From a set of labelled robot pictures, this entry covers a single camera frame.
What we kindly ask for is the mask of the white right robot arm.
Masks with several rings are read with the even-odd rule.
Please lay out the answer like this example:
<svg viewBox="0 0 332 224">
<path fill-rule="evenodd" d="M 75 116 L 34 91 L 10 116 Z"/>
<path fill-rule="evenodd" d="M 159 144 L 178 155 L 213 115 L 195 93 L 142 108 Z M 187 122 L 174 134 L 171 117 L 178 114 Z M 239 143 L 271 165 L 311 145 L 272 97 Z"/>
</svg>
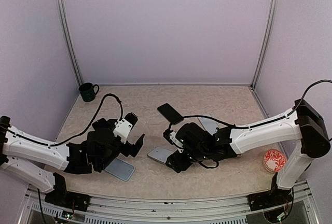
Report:
<svg viewBox="0 0 332 224">
<path fill-rule="evenodd" d="M 243 126 L 225 125 L 214 134 L 191 122 L 177 131 L 166 129 L 163 136 L 177 148 L 165 162 L 177 173 L 187 170 L 193 163 L 202 164 L 205 160 L 219 163 L 261 146 L 297 141 L 265 194 L 270 205 L 277 205 L 284 199 L 285 191 L 291 190 L 312 161 L 331 149 L 322 116 L 305 100 L 296 100 L 293 108 L 263 121 Z"/>
</svg>

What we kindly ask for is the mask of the light blue phone case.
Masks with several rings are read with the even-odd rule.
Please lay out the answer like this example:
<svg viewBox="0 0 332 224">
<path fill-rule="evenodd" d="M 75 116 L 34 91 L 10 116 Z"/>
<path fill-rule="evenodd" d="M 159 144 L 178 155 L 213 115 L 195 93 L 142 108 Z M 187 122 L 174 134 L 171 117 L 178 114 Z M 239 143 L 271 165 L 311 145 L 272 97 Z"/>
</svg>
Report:
<svg viewBox="0 0 332 224">
<path fill-rule="evenodd" d="M 115 158 L 104 171 L 122 181 L 129 181 L 135 172 L 135 166 L 119 158 Z"/>
</svg>

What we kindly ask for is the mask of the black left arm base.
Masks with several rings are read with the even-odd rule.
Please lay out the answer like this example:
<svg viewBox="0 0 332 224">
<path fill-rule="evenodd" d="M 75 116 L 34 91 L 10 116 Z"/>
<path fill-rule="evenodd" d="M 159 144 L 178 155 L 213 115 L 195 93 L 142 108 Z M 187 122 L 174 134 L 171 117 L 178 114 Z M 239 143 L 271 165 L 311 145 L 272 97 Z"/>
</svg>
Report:
<svg viewBox="0 0 332 224">
<path fill-rule="evenodd" d="M 68 191 L 65 178 L 58 173 L 53 173 L 53 176 L 53 190 L 45 194 L 45 202 L 60 207 L 70 208 L 72 210 L 86 212 L 91 197 L 87 194 Z"/>
</svg>

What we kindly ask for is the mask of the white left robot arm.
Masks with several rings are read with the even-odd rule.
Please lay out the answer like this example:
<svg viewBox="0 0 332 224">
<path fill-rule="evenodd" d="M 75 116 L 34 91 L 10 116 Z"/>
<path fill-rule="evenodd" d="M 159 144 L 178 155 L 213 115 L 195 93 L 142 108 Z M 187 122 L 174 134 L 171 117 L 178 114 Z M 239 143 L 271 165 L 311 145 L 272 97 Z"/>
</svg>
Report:
<svg viewBox="0 0 332 224">
<path fill-rule="evenodd" d="M 19 177 L 41 192 L 51 193 L 59 204 L 69 205 L 72 193 L 63 177 L 44 171 L 33 161 L 51 166 L 68 174 L 81 175 L 102 172 L 120 154 L 136 157 L 143 146 L 141 135 L 135 144 L 128 136 L 137 123 L 134 113 L 123 119 L 104 118 L 92 124 L 92 131 L 80 144 L 60 144 L 26 134 L 10 125 L 10 118 L 1 117 L 1 167 L 17 173 Z"/>
</svg>

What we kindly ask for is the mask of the large silver phone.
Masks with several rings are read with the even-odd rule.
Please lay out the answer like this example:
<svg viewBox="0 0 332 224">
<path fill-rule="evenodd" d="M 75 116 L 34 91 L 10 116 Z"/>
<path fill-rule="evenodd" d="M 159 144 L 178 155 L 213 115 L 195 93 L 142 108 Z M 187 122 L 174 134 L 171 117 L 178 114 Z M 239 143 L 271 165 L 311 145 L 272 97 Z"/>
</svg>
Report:
<svg viewBox="0 0 332 224">
<path fill-rule="evenodd" d="M 156 147 L 153 150 L 151 150 L 147 156 L 159 163 L 166 164 L 167 158 L 173 153 L 174 151 L 162 148 L 162 147 Z"/>
</svg>

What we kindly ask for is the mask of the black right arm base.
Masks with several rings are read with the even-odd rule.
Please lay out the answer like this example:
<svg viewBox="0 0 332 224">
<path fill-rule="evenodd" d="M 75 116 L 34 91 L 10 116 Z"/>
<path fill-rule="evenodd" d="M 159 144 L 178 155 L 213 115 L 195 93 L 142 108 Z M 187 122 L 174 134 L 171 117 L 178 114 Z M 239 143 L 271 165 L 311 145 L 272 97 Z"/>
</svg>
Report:
<svg viewBox="0 0 332 224">
<path fill-rule="evenodd" d="M 264 192 L 253 193 L 247 196 L 251 211 L 257 211 L 265 208 L 270 208 L 293 200 L 292 190 L 282 190 L 277 186 L 277 173 L 273 176 L 271 182 L 271 189 Z"/>
</svg>

